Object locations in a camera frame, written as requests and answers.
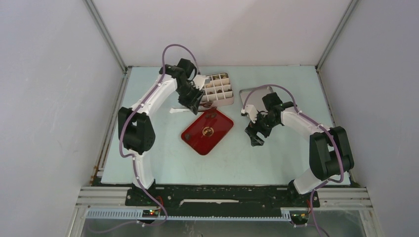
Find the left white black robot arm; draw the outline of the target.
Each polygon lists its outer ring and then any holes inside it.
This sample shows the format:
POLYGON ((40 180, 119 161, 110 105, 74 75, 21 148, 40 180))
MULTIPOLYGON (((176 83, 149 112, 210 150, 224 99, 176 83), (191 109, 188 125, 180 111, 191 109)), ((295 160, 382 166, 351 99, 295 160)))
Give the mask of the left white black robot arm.
POLYGON ((118 111, 118 135, 121 156, 130 157, 134 172, 134 185, 141 188, 137 199, 143 205, 152 205, 156 192, 150 189, 155 181, 151 170, 151 156, 156 133, 152 116, 173 93, 178 94, 180 105, 197 114, 204 87, 209 77, 187 59, 180 59, 177 65, 164 64, 157 80, 147 93, 131 107, 118 111))

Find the silver metal tongs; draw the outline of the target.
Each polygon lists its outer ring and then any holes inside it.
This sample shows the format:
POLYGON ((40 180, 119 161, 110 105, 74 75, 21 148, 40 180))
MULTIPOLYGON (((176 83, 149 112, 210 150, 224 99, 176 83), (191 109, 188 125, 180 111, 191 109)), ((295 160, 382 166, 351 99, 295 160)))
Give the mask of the silver metal tongs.
POLYGON ((171 108, 169 110, 169 112, 171 114, 175 114, 175 113, 181 113, 181 112, 192 112, 194 114, 197 114, 198 112, 203 112, 205 110, 208 110, 210 108, 213 108, 213 102, 205 102, 205 103, 200 103, 197 106, 193 106, 191 108, 189 107, 185 107, 185 108, 171 108))

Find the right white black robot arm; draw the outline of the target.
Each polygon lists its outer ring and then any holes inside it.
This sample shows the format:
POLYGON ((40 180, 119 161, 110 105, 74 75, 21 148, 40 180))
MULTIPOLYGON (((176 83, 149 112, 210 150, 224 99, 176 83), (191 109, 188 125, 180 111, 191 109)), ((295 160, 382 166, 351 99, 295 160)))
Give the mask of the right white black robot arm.
POLYGON ((307 200, 307 193, 323 183, 340 183, 344 174, 354 167, 354 160, 346 130, 341 126, 328 127, 317 123, 294 104, 283 102, 277 93, 263 96, 264 111, 252 104, 241 109, 250 122, 245 129, 252 146, 262 146, 264 138, 270 136, 278 125, 293 129, 309 143, 309 168, 298 178, 290 181, 287 193, 288 202, 301 206, 307 200))

